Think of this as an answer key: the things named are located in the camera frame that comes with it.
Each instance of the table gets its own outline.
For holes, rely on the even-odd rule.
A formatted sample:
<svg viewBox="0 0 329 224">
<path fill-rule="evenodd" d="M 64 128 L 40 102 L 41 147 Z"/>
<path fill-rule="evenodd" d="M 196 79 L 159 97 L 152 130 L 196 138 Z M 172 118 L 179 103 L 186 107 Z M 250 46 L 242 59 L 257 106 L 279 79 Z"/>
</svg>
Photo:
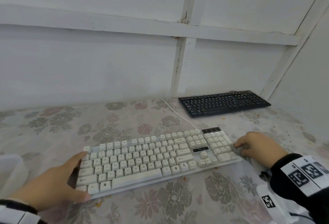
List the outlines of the table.
<svg viewBox="0 0 329 224">
<path fill-rule="evenodd" d="M 296 118 L 273 107 L 190 119 L 177 98 L 166 102 L 197 128 L 219 126 L 234 142 L 247 131 L 272 137 L 288 152 L 329 162 L 329 142 L 316 140 Z M 17 153 L 29 179 L 63 164 L 84 146 L 190 130 L 192 126 L 160 99 L 0 112 L 0 152 Z M 264 183 L 246 161 L 82 204 L 41 213 L 49 223 L 267 223 L 257 196 Z"/>
</svg>

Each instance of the white keyboard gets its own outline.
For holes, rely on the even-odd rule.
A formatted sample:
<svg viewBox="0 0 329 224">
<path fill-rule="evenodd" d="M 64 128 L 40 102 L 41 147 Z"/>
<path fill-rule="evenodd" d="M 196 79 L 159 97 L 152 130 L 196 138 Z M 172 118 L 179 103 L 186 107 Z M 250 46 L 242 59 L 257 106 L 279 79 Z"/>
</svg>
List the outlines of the white keyboard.
<svg viewBox="0 0 329 224">
<path fill-rule="evenodd" d="M 76 189 L 92 199 L 238 162 L 219 127 L 86 146 Z"/>
</svg>

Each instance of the keyboard cable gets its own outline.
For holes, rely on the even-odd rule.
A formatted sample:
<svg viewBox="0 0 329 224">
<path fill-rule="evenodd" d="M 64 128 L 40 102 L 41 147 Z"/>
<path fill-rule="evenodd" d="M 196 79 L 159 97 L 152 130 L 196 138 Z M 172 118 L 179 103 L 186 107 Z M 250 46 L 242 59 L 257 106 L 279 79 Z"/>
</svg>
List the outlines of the keyboard cable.
<svg viewBox="0 0 329 224">
<path fill-rule="evenodd" d="M 171 108 L 171 106 L 163 99 L 163 98 L 158 98 L 158 99 L 162 99 L 166 104 L 167 104 L 167 106 L 169 106 L 169 108 L 171 109 L 171 110 L 173 110 L 173 112 L 174 113 L 176 113 L 178 116 L 180 116 L 177 112 L 175 112 L 175 110 L 174 109 L 172 109 Z M 194 126 L 194 124 L 192 124 L 190 121 L 188 121 L 186 118 L 184 118 L 184 117 L 182 117 L 182 116 L 180 116 L 182 119 L 184 119 L 184 120 L 186 120 L 187 122 L 189 122 L 195 129 L 197 129 L 195 126 Z"/>
</svg>

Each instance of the hand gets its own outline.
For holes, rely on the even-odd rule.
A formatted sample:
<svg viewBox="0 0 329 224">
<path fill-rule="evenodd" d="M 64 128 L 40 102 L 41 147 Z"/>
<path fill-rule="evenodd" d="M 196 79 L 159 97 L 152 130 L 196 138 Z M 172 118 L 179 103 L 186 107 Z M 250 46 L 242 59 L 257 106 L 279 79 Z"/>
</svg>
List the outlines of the hand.
<svg viewBox="0 0 329 224">
<path fill-rule="evenodd" d="M 68 178 L 87 152 L 72 156 L 65 164 L 48 169 L 27 185 L 24 185 L 9 198 L 21 200 L 38 211 L 50 209 L 63 201 L 84 202 L 90 194 L 72 189 Z"/>
<path fill-rule="evenodd" d="M 249 144 L 248 149 L 241 151 L 241 154 L 255 159 L 265 167 L 271 168 L 279 159 L 288 154 L 272 138 L 259 132 L 247 132 L 239 138 L 234 147 L 238 148 L 244 144 Z"/>
</svg>

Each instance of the black sleeve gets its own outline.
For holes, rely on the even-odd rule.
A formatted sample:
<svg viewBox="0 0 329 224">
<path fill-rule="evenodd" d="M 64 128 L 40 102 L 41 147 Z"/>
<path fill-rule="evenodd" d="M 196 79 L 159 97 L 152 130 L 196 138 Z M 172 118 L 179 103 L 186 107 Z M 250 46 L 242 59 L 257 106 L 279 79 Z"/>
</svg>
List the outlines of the black sleeve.
<svg viewBox="0 0 329 224">
<path fill-rule="evenodd" d="M 13 200 L 2 200 L 0 199 L 0 205 L 4 205 L 9 209 L 15 209 L 15 210 L 20 210 L 20 211 L 24 211 L 24 212 L 29 212 L 31 214 L 38 214 L 37 210 L 29 205 L 20 203 L 20 202 L 16 202 Z M 38 224 L 47 224 L 46 222 L 44 222 L 43 220 L 39 220 Z"/>
<path fill-rule="evenodd" d="M 281 168 L 291 161 L 302 157 L 299 154 L 289 154 L 278 160 L 273 167 L 270 186 L 280 197 L 293 200 L 298 205 L 305 207 L 310 216 L 317 224 L 329 223 L 329 188 L 323 189 L 310 197 L 307 197 L 302 191 L 286 176 Z"/>
</svg>

